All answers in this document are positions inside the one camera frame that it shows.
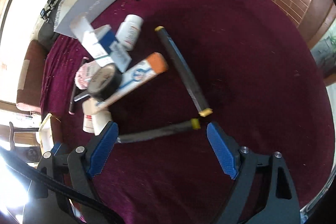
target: toothpaste tube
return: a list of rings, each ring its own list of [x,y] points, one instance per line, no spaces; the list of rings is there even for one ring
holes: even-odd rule
[[[167,63],[160,53],[155,52],[151,54],[123,74],[123,80],[121,81],[119,88],[105,101],[97,102],[93,98],[85,101],[83,103],[84,114],[94,115],[99,111],[106,109],[126,94],[153,79],[157,75],[165,72],[167,69]]]

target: roll of black tape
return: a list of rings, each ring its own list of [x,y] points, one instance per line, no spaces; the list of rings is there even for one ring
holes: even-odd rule
[[[102,67],[90,80],[87,93],[99,102],[105,101],[118,89],[122,73],[114,63]]]

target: maroon bedsheet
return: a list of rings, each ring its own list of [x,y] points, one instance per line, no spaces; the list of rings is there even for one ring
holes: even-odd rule
[[[130,53],[135,64],[153,52],[166,57],[154,28],[164,26],[214,110],[212,120],[256,153],[280,151],[300,205],[323,187],[335,134],[322,77],[295,26],[270,0],[117,0],[93,23],[113,30],[128,14],[144,19]],[[62,119],[71,148],[85,145],[83,112],[68,114],[73,79],[88,53],[60,36],[45,65],[42,111]],[[176,70],[159,75],[111,106],[120,134],[197,116]],[[232,181],[223,174],[205,130],[115,145],[94,184],[126,223],[208,223]]]

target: blue gripper pad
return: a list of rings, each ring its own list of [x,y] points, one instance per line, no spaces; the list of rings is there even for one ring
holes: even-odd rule
[[[208,124],[207,137],[223,172],[235,179],[240,166],[239,145],[214,122]]]
[[[104,165],[112,151],[113,145],[117,141],[119,130],[118,125],[114,122],[111,125],[108,123],[100,135],[104,134],[95,150],[90,154],[89,167],[87,175],[93,178],[102,172]]]
[[[58,149],[61,147],[61,143],[60,142],[56,142],[53,146],[53,148],[50,150],[50,152],[53,154],[53,155],[56,155]]]

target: white medicine bottle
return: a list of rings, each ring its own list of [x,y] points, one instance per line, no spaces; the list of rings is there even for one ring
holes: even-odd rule
[[[131,51],[140,34],[143,19],[137,15],[128,15],[121,23],[115,37],[127,51]]]

